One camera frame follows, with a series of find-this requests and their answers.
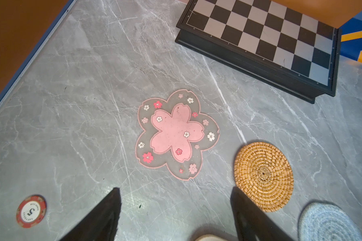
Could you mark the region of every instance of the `marble surface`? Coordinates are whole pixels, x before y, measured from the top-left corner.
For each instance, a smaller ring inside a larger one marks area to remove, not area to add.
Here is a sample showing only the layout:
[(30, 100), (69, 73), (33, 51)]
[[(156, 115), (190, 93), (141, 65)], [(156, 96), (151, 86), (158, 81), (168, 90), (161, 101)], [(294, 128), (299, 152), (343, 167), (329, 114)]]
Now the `marble surface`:
[[(121, 188), (116, 240), (235, 240), (232, 165), (245, 143), (266, 140), (289, 160), (294, 192), (269, 213), (297, 239), (311, 200), (340, 206), (362, 232), (362, 70), (339, 66), (336, 97), (314, 105), (174, 43), (185, 5), (174, 0), (78, 0), (0, 114), (0, 240), (59, 240), (111, 189)], [(220, 127), (198, 177), (135, 158), (137, 107), (178, 89), (199, 96)], [(22, 229), (20, 202), (47, 200)]]

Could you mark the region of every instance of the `gray square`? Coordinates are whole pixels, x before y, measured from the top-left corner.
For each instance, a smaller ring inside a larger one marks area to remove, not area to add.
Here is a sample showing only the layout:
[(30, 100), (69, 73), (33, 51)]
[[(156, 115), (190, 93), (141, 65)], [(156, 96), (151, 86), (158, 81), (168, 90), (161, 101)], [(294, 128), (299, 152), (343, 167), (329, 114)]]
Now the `gray square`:
[(198, 0), (196, 6), (194, 7), (193, 11), (201, 13), (207, 17), (210, 17), (210, 14), (213, 11), (215, 5), (205, 0)]
[(281, 32), (285, 35), (288, 35), (294, 39), (298, 39), (300, 26), (290, 21), (284, 20), (283, 26), (281, 27)]
[(324, 85), (328, 85), (328, 69), (311, 63), (309, 78)]
[(227, 25), (240, 31), (244, 30), (246, 26), (247, 18), (237, 13), (231, 12), (227, 21)]
[(279, 47), (276, 48), (274, 63), (283, 66), (284, 68), (291, 69), (293, 59), (294, 59), (293, 53), (288, 52)]
[(286, 10), (287, 10), (287, 7), (280, 5), (278, 3), (275, 3), (275, 2), (271, 2), (268, 12), (270, 14), (275, 15), (276, 17), (280, 17), (280, 18), (284, 19), (284, 17), (286, 16)]
[(225, 8), (229, 11), (232, 11), (233, 5), (235, 5), (236, 0), (217, 0), (216, 5), (222, 8)]
[(267, 19), (267, 12), (263, 11), (257, 7), (252, 6), (251, 11), (249, 12), (249, 19), (252, 19), (255, 22), (258, 22), (262, 25), (265, 24), (265, 20)]
[(210, 34), (212, 36), (215, 36), (217, 38), (221, 38), (221, 35), (223, 34), (225, 29), (225, 23), (218, 22), (217, 20), (214, 20), (213, 18), (209, 18), (207, 25), (205, 26), (204, 32), (207, 34)]
[(311, 32), (316, 33), (318, 29), (318, 20), (303, 14), (300, 26)]
[(243, 32), (238, 46), (255, 54), (257, 46), (259, 45), (259, 41), (260, 39), (256, 38), (255, 36)]
[(270, 27), (264, 26), (260, 39), (277, 46), (279, 42), (280, 32)]
[(315, 48), (322, 50), (328, 54), (332, 52), (332, 40), (317, 34), (315, 37)]
[(298, 40), (296, 42), (295, 54), (308, 61), (312, 61), (312, 55), (314, 54), (314, 47)]

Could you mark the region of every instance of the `chessboard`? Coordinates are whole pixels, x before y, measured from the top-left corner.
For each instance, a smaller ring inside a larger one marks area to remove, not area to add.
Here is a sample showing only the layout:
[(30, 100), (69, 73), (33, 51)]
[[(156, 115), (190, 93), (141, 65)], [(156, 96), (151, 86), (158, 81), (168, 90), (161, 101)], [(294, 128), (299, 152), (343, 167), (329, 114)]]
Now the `chessboard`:
[(309, 16), (270, 0), (191, 0), (178, 27), (335, 95), (338, 30)]

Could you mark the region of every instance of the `blue and yellow pattern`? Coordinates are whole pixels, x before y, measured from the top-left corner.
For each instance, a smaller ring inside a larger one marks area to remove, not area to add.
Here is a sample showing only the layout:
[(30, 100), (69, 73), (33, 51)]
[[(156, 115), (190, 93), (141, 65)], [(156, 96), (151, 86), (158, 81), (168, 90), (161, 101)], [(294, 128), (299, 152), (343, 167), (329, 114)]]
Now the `blue and yellow pattern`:
[(362, 63), (362, 12), (342, 27), (340, 54)]

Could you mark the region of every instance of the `black chessboard frame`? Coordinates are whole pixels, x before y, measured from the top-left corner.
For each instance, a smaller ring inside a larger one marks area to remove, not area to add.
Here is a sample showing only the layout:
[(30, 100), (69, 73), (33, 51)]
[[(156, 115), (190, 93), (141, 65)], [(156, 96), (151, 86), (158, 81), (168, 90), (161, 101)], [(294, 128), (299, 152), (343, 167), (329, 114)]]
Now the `black chessboard frame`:
[(320, 84), (304, 75), (286, 69), (261, 56), (247, 52), (222, 39), (209, 35), (193, 26), (187, 25), (197, 0), (190, 0), (181, 15), (177, 27), (180, 29), (175, 42), (213, 60), (225, 64), (242, 73), (270, 84), (311, 104), (315, 97), (328, 94), (335, 96), (341, 31), (334, 30), (333, 52), (331, 54), (328, 85)]

